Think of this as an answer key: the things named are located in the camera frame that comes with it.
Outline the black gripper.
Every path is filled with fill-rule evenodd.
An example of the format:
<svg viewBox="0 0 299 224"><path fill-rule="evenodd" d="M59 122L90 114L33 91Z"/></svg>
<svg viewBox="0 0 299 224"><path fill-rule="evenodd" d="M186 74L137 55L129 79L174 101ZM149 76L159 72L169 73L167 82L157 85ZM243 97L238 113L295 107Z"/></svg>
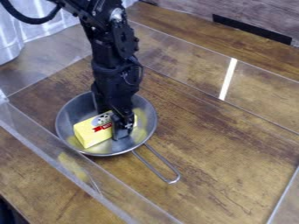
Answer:
<svg viewBox="0 0 299 224"><path fill-rule="evenodd" d="M107 68L95 60L91 62L95 81L91 85L97 111L103 114L113 110L113 138L118 141L129 137L135 125L133 96L139 91L143 66L137 59L127 59L114 68Z"/></svg>

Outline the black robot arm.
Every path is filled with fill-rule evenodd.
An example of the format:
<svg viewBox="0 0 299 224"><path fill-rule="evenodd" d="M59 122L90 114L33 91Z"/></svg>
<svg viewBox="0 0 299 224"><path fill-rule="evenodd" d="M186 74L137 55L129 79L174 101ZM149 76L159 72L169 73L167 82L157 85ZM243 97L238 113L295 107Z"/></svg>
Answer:
<svg viewBox="0 0 299 224"><path fill-rule="evenodd" d="M134 130L133 96L139 91L143 65L137 58L139 38L127 22L122 0L50 0L79 18L93 50L91 85L98 112L113 112L113 138Z"/></svg>

